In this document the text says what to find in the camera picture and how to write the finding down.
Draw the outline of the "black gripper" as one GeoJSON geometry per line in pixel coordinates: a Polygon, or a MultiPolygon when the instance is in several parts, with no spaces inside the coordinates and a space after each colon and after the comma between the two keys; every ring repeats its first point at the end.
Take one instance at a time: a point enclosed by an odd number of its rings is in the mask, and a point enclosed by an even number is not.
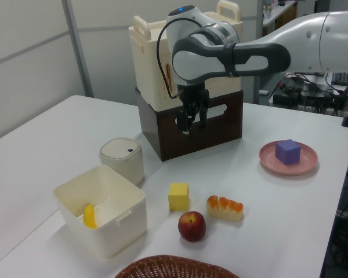
{"type": "Polygon", "coordinates": [[[207,126],[207,112],[209,108],[209,91],[205,88],[205,83],[197,85],[177,85],[178,96],[183,103],[183,110],[177,112],[177,129],[182,132],[185,139],[190,141],[192,117],[199,113],[200,128],[207,126]]]}

